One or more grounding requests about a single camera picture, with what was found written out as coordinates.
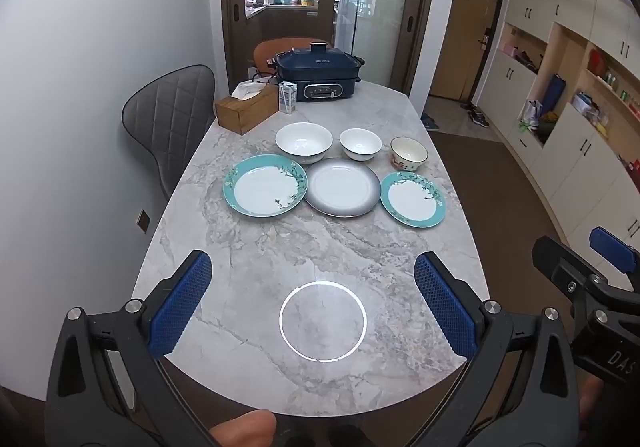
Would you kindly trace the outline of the operator hand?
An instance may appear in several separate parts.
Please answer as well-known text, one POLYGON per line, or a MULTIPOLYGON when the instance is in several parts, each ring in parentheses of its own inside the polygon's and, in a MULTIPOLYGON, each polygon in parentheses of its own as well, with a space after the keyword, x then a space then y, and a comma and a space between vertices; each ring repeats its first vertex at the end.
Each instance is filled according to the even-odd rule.
POLYGON ((212 427, 209 433, 222 447, 269 447, 277 418, 269 410, 254 410, 212 427))

